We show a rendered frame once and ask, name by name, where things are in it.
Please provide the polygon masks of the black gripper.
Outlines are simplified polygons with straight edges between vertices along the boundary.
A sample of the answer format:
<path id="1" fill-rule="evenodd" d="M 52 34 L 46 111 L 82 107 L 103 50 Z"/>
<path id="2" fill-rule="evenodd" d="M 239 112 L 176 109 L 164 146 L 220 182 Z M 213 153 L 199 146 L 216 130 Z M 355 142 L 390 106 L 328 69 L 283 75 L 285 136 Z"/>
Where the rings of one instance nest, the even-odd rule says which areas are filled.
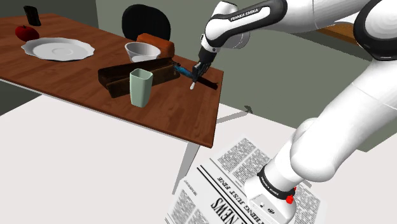
<path id="1" fill-rule="evenodd" d="M 196 82 L 198 77 L 201 77 L 207 70 L 208 67 L 213 63 L 217 53 L 206 50 L 203 46 L 200 48 L 198 53 L 199 61 L 198 64 L 192 67 L 192 80 Z"/>

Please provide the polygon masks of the brown bread loaf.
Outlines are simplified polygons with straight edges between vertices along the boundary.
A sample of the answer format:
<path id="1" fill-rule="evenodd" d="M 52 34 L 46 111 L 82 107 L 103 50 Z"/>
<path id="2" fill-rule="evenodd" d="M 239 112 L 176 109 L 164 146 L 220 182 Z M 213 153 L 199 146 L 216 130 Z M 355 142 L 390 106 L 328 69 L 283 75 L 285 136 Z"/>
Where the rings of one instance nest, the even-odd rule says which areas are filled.
<path id="1" fill-rule="evenodd" d="M 175 54 L 175 46 L 173 42 L 148 33 L 138 35 L 137 42 L 147 43 L 157 47 L 160 50 L 158 58 L 173 58 Z"/>

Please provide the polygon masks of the brown wooden table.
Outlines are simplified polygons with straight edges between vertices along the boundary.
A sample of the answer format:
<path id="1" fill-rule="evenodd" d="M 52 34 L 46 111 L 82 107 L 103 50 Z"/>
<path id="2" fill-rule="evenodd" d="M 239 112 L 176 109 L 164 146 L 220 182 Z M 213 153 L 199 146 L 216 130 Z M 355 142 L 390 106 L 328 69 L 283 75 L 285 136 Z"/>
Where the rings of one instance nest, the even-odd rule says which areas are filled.
<path id="1" fill-rule="evenodd" d="M 39 17 L 41 36 L 80 40 L 90 44 L 94 54 L 74 62 L 27 55 L 15 35 L 15 28 L 26 24 L 26 17 L 0 18 L 1 81 L 188 141 L 178 179 L 188 173 L 199 146 L 213 146 L 220 90 L 202 84 L 189 90 L 190 80 L 180 77 L 153 87 L 145 108 L 132 106 L 127 96 L 113 99 L 99 84 L 97 72 L 128 63 L 124 46 L 129 40 L 54 13 Z"/>

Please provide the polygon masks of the pale green cup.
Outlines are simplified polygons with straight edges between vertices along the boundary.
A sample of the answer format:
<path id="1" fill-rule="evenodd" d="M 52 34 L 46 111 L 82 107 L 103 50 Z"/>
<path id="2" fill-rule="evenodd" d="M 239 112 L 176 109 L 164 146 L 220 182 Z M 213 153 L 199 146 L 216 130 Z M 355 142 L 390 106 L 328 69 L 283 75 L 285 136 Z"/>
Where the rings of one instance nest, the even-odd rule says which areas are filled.
<path id="1" fill-rule="evenodd" d="M 130 73 L 130 101 L 140 108 L 147 105 L 153 83 L 153 73 L 137 68 Z"/>

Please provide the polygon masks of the white bowl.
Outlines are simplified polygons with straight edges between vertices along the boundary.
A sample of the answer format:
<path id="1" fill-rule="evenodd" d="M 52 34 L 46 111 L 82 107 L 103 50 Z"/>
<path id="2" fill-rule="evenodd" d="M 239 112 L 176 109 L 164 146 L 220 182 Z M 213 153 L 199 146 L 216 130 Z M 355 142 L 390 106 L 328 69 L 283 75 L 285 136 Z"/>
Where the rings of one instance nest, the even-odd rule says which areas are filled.
<path id="1" fill-rule="evenodd" d="M 125 49 L 131 62 L 154 60 L 161 54 L 159 48 L 142 42 L 127 43 Z"/>

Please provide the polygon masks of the black chair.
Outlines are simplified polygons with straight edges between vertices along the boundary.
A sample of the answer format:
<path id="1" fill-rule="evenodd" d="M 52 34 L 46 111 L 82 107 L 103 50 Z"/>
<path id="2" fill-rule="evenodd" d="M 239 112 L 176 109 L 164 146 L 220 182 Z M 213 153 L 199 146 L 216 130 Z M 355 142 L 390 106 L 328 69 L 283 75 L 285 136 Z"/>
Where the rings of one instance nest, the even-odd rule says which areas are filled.
<path id="1" fill-rule="evenodd" d="M 136 41 L 137 37 L 143 33 L 170 40 L 171 23 L 167 16 L 157 8 L 133 4 L 123 12 L 122 32 L 125 38 L 133 41 Z"/>

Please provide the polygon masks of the dark brown open book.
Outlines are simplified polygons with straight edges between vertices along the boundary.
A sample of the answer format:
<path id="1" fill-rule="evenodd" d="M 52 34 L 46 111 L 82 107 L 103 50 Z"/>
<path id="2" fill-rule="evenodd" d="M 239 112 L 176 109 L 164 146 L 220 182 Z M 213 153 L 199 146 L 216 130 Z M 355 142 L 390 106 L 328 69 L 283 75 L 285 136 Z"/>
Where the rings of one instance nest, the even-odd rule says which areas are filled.
<path id="1" fill-rule="evenodd" d="M 133 70 L 140 68 L 153 73 L 152 85 L 155 86 L 180 77 L 174 65 L 178 63 L 168 57 L 105 67 L 98 70 L 98 80 L 112 98 L 117 98 L 130 93 L 129 76 Z"/>

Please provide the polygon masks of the newspaper patterned robot stand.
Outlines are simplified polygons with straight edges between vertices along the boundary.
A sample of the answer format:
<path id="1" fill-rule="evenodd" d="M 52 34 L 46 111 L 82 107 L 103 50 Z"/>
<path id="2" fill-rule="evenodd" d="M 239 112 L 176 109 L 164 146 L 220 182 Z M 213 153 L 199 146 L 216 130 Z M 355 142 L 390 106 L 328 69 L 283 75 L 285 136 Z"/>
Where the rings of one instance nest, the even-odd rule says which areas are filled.
<path id="1" fill-rule="evenodd" d="M 283 206 L 271 204 L 261 185 L 245 192 L 246 180 L 269 160 L 246 138 L 220 151 L 179 182 L 165 223 L 324 224 L 325 206 L 306 184 L 300 183 Z"/>

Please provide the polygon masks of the white scalloped plate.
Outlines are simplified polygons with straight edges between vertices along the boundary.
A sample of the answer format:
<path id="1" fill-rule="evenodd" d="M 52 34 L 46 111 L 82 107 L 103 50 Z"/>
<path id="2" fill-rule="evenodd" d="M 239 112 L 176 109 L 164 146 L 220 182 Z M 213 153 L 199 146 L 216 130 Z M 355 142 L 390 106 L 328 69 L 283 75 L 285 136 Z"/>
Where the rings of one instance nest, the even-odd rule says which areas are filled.
<path id="1" fill-rule="evenodd" d="M 21 46 L 25 54 L 43 60 L 82 60 L 94 54 L 95 48 L 77 39 L 39 38 L 27 41 Z"/>

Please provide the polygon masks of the black phone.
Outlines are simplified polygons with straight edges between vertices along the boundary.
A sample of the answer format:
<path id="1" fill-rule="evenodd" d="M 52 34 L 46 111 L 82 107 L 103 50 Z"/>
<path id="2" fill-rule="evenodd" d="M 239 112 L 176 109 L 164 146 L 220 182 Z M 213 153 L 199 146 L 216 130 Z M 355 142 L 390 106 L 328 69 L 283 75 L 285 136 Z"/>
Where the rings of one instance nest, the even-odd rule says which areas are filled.
<path id="1" fill-rule="evenodd" d="M 24 11 L 28 20 L 28 23 L 32 26 L 41 26 L 41 21 L 39 19 L 39 13 L 34 6 L 24 6 Z"/>

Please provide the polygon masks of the red apple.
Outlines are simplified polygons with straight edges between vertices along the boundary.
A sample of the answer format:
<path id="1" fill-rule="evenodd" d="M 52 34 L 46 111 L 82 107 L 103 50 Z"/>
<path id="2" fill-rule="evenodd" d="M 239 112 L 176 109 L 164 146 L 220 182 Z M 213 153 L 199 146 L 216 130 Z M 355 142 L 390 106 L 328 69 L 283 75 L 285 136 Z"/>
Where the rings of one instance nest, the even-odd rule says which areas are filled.
<path id="1" fill-rule="evenodd" d="M 37 30 L 35 30 L 32 27 L 28 27 L 28 26 L 18 26 L 15 29 L 15 35 L 21 39 L 22 41 L 30 41 L 30 40 L 34 40 L 34 39 L 39 39 L 39 33 Z"/>

